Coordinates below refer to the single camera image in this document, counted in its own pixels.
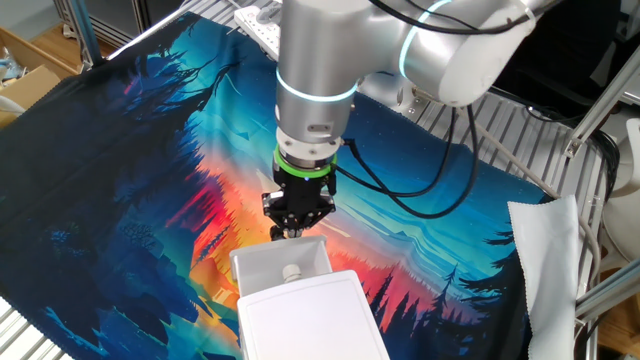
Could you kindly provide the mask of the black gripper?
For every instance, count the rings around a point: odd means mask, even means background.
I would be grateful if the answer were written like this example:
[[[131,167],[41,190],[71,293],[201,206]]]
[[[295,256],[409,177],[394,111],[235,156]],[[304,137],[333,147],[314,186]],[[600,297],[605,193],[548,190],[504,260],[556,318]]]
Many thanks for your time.
[[[271,239],[298,238],[336,210],[336,176],[333,170],[321,177],[298,177],[281,169],[273,171],[281,191],[261,195],[263,213],[274,225]]]

